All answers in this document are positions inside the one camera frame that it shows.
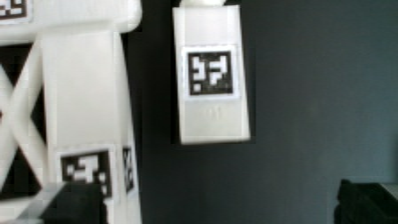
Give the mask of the translucent gripper right finger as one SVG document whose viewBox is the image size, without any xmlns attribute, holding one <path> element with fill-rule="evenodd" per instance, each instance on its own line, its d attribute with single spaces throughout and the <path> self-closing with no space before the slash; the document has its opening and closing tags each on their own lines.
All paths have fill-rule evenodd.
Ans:
<svg viewBox="0 0 398 224">
<path fill-rule="evenodd" d="M 398 184 L 382 183 L 381 185 L 386 189 L 393 202 L 398 203 Z"/>
</svg>

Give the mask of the translucent gripper left finger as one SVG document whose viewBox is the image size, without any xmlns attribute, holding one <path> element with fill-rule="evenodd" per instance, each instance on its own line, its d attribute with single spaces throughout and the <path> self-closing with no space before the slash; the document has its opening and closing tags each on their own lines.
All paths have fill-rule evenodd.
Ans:
<svg viewBox="0 0 398 224">
<path fill-rule="evenodd" d="M 0 201 L 0 224 L 45 224 L 50 203 L 62 190 L 61 183 L 50 183 L 34 196 Z"/>
</svg>

